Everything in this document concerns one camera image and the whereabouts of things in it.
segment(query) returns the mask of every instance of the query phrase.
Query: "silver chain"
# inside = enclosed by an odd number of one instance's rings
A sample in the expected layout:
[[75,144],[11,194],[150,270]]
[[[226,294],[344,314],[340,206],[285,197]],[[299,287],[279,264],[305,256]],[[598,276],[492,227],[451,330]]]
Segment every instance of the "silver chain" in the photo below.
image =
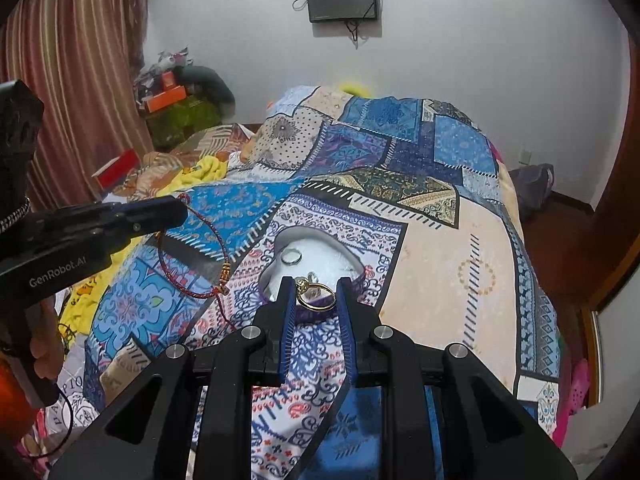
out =
[[13,226],[16,222],[22,220],[27,213],[29,212],[29,199],[24,199],[24,204],[22,204],[18,209],[16,209],[13,213],[5,218],[0,220],[0,235],[5,231],[8,231],[11,226]]

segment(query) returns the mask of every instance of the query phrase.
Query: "patchwork blanket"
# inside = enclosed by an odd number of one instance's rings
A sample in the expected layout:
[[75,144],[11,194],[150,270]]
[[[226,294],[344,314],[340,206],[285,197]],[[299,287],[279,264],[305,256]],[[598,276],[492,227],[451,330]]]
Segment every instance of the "patchwork blanket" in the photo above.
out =
[[[385,324],[436,348],[463,342],[552,433],[555,311],[527,257],[506,168],[465,114],[435,100],[298,87],[269,108],[239,160],[226,179],[188,192],[231,254],[222,304],[236,327],[264,302],[258,278],[276,256],[278,234],[322,230],[362,263],[359,300]],[[209,290],[222,265],[215,238],[191,214],[168,235],[166,259],[179,281]],[[62,380],[76,423],[90,423],[167,346],[213,345],[229,331],[215,302],[168,282],[152,238],[140,244],[100,301],[84,365]],[[378,477],[380,391],[355,390],[344,378],[337,318],[299,324],[286,383],[254,389],[252,478]],[[425,396],[437,422],[437,391]],[[50,431],[61,431],[54,419]],[[443,478],[438,424],[432,428]]]

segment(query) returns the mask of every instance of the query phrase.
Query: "gold ring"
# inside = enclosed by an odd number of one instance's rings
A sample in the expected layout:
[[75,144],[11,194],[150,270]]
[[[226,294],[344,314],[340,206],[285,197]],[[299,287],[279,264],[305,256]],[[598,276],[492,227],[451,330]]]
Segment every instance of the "gold ring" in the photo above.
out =
[[[326,290],[329,294],[331,294],[333,300],[327,306],[315,306],[310,303],[307,303],[302,295],[308,291],[310,288],[321,288],[322,290]],[[306,278],[296,278],[296,298],[300,302],[300,304],[308,308],[309,310],[313,310],[314,312],[324,312],[326,310],[331,310],[335,306],[335,293],[328,286],[323,285],[322,283],[309,283],[309,280]]]

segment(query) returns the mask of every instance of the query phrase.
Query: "curtain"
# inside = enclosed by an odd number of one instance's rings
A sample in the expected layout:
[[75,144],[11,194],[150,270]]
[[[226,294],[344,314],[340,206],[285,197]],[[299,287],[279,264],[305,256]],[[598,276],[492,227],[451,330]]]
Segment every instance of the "curtain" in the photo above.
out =
[[152,150],[132,93],[145,29],[146,0],[20,0],[0,29],[0,80],[22,79],[45,105],[34,210],[96,200],[92,173]]

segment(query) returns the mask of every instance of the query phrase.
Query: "white wall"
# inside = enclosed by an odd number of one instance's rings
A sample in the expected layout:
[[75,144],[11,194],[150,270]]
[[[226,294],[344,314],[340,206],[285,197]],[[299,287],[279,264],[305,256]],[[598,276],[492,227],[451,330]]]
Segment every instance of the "white wall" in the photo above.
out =
[[342,24],[312,25],[292,2],[149,0],[146,58],[188,44],[248,123],[299,84],[351,81],[377,96],[450,101],[508,166],[525,146],[532,164],[555,165],[559,192],[584,202],[606,182],[628,88],[625,33],[606,0],[383,0],[358,49]]
[[602,402],[570,418],[562,450],[585,478],[613,446],[640,399],[640,271],[598,316]]

